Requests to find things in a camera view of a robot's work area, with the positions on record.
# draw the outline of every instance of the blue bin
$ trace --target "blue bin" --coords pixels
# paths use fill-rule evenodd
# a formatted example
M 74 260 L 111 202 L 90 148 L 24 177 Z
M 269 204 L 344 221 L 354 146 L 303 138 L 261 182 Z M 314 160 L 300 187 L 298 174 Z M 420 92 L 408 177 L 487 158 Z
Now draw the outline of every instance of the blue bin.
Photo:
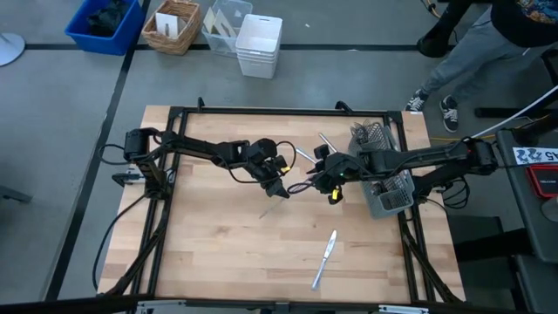
M 87 17 L 99 9 L 105 8 L 111 0 L 85 0 L 66 27 L 65 34 L 70 36 L 84 51 L 98 52 L 122 56 L 132 41 L 140 33 L 146 14 L 138 0 L 124 0 L 130 4 L 128 12 L 120 22 L 119 28 L 110 38 L 97 37 L 89 34 Z

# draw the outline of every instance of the wooden table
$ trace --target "wooden table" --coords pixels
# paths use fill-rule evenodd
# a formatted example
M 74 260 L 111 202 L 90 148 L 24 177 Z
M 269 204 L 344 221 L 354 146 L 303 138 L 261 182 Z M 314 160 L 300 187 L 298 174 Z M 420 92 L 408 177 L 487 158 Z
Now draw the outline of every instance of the wooden table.
M 164 130 L 169 106 L 148 106 L 141 127 Z M 403 113 L 409 149 L 428 147 L 422 115 Z M 220 142 L 270 138 L 289 140 L 307 152 L 324 133 L 341 151 L 350 126 L 365 118 L 284 115 L 189 114 L 186 135 Z M 289 162 L 292 148 L 278 147 Z M 285 187 L 303 181 L 312 164 L 304 158 L 283 178 Z M 418 169 L 423 174 L 432 169 Z M 239 179 L 250 180 L 243 170 Z M 144 186 L 126 186 L 120 210 L 143 194 Z M 442 202 L 441 196 L 430 197 Z M 172 211 L 157 282 L 157 297 L 229 300 L 408 303 L 409 292 L 396 216 L 372 220 L 358 183 L 344 186 L 344 200 L 329 205 L 326 195 L 309 189 L 261 213 L 279 201 L 257 184 L 239 184 L 209 161 L 181 156 Z M 124 215 L 112 233 L 99 292 L 110 289 L 138 253 L 148 200 Z M 453 293 L 465 299 L 445 212 L 420 205 L 428 256 Z M 319 291 L 310 286 L 331 231 L 337 243 Z M 142 280 L 142 290 L 151 269 Z M 420 267 L 415 263 L 419 295 L 424 299 Z

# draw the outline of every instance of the concrete floor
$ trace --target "concrete floor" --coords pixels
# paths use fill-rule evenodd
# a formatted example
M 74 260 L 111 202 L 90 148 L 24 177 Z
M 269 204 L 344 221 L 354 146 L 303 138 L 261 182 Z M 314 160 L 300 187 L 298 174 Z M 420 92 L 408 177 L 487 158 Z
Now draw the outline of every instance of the concrete floor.
M 153 12 L 160 1 L 153 0 L 148 11 Z M 202 16 L 212 2 L 199 1 Z M 0 30 L 17 32 L 28 44 L 71 44 L 64 28 L 80 3 L 4 0 Z M 283 44 L 415 44 L 436 22 L 417 0 L 253 0 L 253 4 L 255 14 L 283 18 Z M 457 28 L 460 38 L 485 8 L 474 5 L 469 10 Z M 205 43 L 203 36 L 196 43 Z M 0 184 L 34 197 L 27 205 L 0 201 L 1 304 L 43 297 L 123 60 L 77 50 L 33 50 L 0 68 Z M 189 51 L 184 57 L 136 51 L 107 142 L 122 143 L 125 132 L 139 125 L 145 106 L 192 106 L 199 96 L 208 106 L 332 108 L 341 99 L 354 109 L 400 110 L 438 62 L 415 51 L 281 51 L 276 77 L 264 80 L 243 77 L 235 59 L 210 51 Z M 449 136 L 436 104 L 454 85 L 429 100 L 425 117 L 431 136 Z M 540 61 L 512 84 L 488 86 L 485 94 L 461 105 L 460 129 L 452 137 L 498 122 L 474 118 L 474 107 L 524 106 L 550 86 Z M 119 204 L 122 189 L 111 180 L 119 170 L 106 165 L 99 169 L 61 298 L 95 293 L 91 268 Z M 469 206 L 452 214 L 498 215 L 504 229 L 521 226 L 503 172 L 482 180 L 470 178 L 470 183 Z M 507 295 L 500 292 L 466 287 L 473 302 L 509 306 Z

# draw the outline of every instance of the sneaker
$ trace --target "sneaker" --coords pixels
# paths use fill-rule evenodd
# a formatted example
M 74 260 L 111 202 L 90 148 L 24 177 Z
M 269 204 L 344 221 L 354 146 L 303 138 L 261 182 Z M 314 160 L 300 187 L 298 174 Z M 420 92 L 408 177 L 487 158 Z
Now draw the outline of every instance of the sneaker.
M 427 99 L 428 95 L 425 92 L 423 92 L 421 89 L 417 90 L 412 95 L 412 98 L 407 103 L 407 106 L 405 106 L 405 111 L 421 113 Z
M 447 132 L 455 133 L 457 131 L 457 101 L 452 96 L 446 96 L 444 100 L 439 102 L 439 109 L 444 115 L 444 127 Z

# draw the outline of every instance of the wicker basket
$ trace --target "wicker basket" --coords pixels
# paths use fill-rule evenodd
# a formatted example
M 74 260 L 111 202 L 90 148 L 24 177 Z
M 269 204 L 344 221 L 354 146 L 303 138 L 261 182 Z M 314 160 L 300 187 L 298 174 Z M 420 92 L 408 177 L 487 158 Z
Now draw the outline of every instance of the wicker basket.
M 187 23 L 186 27 L 180 31 L 177 39 L 168 38 L 157 32 L 155 13 L 171 14 L 184 19 Z M 151 17 L 149 17 L 143 30 L 141 30 L 141 36 L 143 36 L 147 43 L 156 51 L 173 55 L 183 55 L 198 35 L 200 27 L 201 14 L 199 4 L 191 3 L 187 0 L 166 0 Z

